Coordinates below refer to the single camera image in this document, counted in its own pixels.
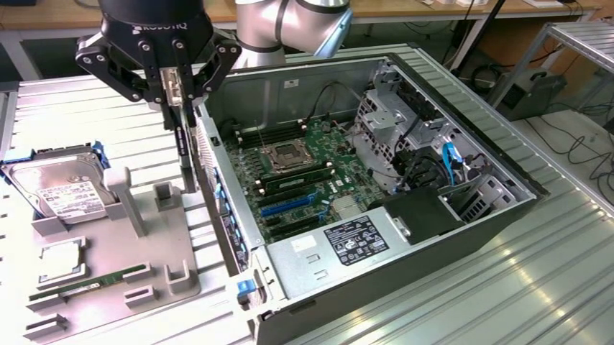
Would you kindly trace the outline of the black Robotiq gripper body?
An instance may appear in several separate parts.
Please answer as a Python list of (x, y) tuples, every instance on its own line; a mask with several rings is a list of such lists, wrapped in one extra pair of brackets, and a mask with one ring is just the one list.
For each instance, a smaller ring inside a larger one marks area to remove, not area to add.
[(201, 1), (107, 0), (100, 1), (99, 6), (101, 35), (137, 64), (144, 62), (141, 43), (149, 46), (159, 64), (173, 64), (175, 40), (181, 40), (189, 62), (193, 62), (213, 36)]

